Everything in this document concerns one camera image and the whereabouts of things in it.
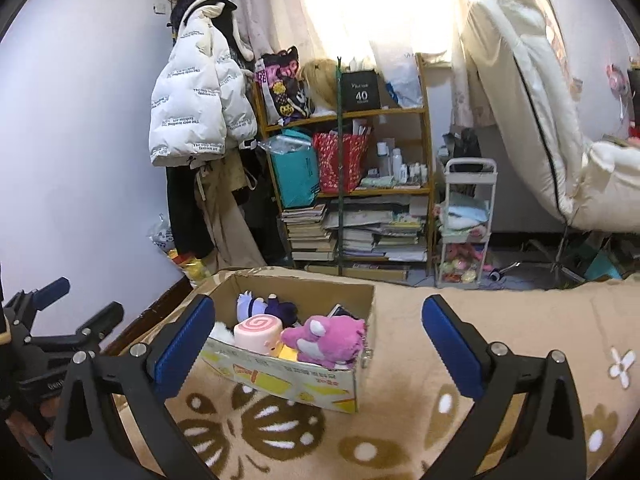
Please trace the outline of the sailor doll plush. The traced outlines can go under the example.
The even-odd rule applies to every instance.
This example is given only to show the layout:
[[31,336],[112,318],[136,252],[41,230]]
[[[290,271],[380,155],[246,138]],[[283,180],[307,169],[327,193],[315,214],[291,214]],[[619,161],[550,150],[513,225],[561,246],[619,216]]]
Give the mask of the sailor doll plush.
[[276,294],[262,298],[255,297],[249,290],[241,292],[236,300],[238,322],[260,314],[275,316],[282,322],[284,328],[294,327],[298,323],[298,310],[292,302],[281,301]]

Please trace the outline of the pink bear plush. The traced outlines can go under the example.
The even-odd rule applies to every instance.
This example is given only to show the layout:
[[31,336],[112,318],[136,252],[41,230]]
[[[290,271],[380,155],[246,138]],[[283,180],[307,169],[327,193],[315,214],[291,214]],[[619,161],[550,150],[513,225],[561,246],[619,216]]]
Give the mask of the pink bear plush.
[[366,333],[367,324],[361,318],[313,315],[302,326],[286,328],[281,341],[298,351],[298,362],[350,370],[364,348]]

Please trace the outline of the white fluffy plush toy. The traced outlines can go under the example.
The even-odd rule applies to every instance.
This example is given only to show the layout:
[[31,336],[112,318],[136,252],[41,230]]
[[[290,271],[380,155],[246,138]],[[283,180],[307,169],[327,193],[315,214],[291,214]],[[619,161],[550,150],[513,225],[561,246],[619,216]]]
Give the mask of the white fluffy plush toy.
[[224,322],[217,321],[209,333],[209,338],[222,342],[223,344],[235,345],[234,333]]

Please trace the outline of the pink swirl roll plush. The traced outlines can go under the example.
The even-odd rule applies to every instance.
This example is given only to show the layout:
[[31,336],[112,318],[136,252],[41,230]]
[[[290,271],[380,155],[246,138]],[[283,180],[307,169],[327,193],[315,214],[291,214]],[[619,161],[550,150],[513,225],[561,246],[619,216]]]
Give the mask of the pink swirl roll plush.
[[252,315],[234,326],[234,343],[262,356],[278,356],[282,349],[282,330],[280,318],[271,314]]

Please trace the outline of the yellow plush toy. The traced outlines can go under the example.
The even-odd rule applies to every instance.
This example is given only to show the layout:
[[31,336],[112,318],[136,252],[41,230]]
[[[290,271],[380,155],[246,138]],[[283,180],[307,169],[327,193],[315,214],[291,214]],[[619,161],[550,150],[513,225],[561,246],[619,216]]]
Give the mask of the yellow plush toy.
[[284,344],[281,347],[280,352],[278,354],[278,358],[280,360],[285,360],[290,362],[296,362],[297,356],[298,356],[298,351],[296,349],[288,347],[286,344]]

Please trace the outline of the plastic bag on floor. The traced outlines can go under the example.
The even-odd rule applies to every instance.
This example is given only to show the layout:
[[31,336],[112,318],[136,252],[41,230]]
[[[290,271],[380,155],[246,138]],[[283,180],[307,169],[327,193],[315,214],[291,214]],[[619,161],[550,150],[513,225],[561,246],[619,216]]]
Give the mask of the plastic bag on floor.
[[194,242],[181,242],[183,252],[179,252],[170,222],[164,214],[158,215],[157,222],[149,229],[148,237],[154,247],[180,269],[193,288],[197,288],[212,276],[203,260],[208,255],[207,251],[214,247],[209,240],[201,240],[198,235]]

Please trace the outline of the beige patterned blanket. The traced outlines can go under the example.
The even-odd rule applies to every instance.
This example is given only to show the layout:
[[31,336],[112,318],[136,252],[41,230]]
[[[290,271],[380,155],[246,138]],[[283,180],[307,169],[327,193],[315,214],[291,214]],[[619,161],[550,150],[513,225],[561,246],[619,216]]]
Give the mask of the beige patterned blanket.
[[[322,311],[369,308],[372,356],[354,414],[322,410],[309,396],[284,400],[237,384],[228,368],[197,362],[167,408],[186,440],[221,479],[416,479],[471,408],[457,392],[421,323],[423,287],[262,268],[224,271],[200,287],[217,307],[256,281]],[[518,354],[563,351],[585,425],[587,470],[614,452],[639,409],[639,281],[570,290],[442,293],[462,320]]]

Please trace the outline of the beige coat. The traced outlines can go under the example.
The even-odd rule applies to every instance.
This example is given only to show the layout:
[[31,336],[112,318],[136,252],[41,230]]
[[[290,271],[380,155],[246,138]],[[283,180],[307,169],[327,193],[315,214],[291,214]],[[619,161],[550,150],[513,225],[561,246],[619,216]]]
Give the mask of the beige coat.
[[195,174],[195,199],[214,248],[203,258],[211,274],[224,269],[259,268],[265,264],[232,194],[223,159],[208,162]]

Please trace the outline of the cardboard box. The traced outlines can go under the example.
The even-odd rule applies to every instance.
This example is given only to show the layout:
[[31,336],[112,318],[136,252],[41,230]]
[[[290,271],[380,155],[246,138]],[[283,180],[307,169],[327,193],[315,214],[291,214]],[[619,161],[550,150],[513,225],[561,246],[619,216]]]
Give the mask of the cardboard box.
[[373,286],[251,270],[213,276],[197,291],[214,302],[218,326],[201,356],[217,375],[356,413],[374,343]]

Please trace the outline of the stack of books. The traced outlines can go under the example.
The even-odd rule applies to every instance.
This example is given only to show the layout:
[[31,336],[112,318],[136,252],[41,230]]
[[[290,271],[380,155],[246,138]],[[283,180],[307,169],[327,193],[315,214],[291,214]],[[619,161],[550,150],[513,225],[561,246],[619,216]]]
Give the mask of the stack of books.
[[324,226],[326,204],[282,211],[288,247],[295,262],[331,262],[335,258],[336,238]]

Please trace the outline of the black small box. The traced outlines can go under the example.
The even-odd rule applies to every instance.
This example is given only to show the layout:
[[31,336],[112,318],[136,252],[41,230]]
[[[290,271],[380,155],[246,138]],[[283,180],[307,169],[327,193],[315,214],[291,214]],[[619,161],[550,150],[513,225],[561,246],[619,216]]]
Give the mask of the black small box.
[[336,318],[337,316],[347,316],[353,320],[359,320],[359,316],[352,314],[352,312],[345,309],[341,304],[336,304],[328,314],[329,318]]

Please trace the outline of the white puffer jacket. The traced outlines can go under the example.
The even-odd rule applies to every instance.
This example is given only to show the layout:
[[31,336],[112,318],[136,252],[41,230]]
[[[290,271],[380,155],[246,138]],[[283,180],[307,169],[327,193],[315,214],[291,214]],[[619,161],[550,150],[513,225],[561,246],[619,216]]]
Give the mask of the white puffer jacket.
[[157,167],[198,167],[248,148],[257,119],[247,96],[255,61],[230,0],[194,0],[151,96],[150,159]]

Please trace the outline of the white rolling cart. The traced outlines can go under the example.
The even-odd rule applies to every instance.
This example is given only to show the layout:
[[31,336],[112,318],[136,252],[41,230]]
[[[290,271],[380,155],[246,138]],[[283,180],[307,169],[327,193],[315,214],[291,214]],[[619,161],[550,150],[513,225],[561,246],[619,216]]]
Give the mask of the white rolling cart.
[[444,198],[437,206],[438,288],[482,284],[488,272],[497,180],[497,163],[490,158],[456,157],[446,163]]

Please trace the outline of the teal bag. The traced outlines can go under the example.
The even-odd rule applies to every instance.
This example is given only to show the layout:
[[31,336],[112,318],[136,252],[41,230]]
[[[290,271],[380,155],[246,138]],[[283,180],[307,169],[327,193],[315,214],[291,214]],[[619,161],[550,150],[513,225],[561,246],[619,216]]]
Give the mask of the teal bag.
[[318,156],[310,136],[284,129],[269,140],[284,209],[310,206],[320,191]]

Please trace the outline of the red patterned bag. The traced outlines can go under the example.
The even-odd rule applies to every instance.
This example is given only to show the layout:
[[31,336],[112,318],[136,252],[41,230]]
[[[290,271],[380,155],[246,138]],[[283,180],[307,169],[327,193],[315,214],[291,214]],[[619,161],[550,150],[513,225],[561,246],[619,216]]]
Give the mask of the red patterned bag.
[[334,131],[316,133],[312,146],[318,156],[320,191],[337,194],[340,174],[343,175],[343,190],[355,191],[363,175],[363,159],[366,158],[370,136],[367,133],[344,133],[342,137],[342,168],[338,168],[338,137]]

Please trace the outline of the black anime tote bag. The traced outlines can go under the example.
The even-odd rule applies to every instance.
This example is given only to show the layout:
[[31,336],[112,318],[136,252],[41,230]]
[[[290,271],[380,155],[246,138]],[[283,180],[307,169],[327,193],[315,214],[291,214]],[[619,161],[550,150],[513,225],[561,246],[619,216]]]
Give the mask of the black anime tote bag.
[[265,53],[255,65],[258,84],[268,125],[286,125],[310,116],[304,84],[298,78],[300,70],[295,46],[276,53]]

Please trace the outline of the blonde wig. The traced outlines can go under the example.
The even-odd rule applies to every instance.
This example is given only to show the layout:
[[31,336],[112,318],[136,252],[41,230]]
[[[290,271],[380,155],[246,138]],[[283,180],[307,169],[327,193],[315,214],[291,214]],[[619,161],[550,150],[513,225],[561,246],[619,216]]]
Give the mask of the blonde wig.
[[329,58],[315,58],[306,62],[300,71],[306,96],[315,115],[337,111],[337,62]]

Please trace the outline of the black box with 40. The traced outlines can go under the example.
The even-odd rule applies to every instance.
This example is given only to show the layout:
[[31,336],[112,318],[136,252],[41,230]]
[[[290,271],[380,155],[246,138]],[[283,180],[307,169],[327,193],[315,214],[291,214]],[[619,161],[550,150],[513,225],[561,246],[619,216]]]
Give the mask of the black box with 40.
[[374,70],[342,73],[341,96],[346,112],[377,110],[381,104],[378,74]]

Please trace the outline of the cream mattress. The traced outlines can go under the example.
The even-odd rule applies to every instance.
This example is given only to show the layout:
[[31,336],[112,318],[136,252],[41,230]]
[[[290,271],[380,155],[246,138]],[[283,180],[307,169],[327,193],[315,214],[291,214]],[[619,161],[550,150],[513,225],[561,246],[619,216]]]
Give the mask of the cream mattress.
[[639,231],[639,151],[593,142],[535,0],[480,0],[462,30],[516,174],[555,219],[582,231]]

